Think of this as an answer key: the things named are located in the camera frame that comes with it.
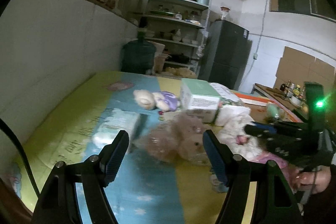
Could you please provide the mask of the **person's right hand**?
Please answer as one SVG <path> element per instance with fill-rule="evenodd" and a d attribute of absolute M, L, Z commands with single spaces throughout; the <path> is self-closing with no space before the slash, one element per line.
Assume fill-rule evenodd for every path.
<path fill-rule="evenodd" d="M 312 194 L 323 192 L 331 181 L 331 170 L 322 166 L 318 171 L 301 172 L 294 176 L 292 187 L 298 191 L 311 191 Z"/>

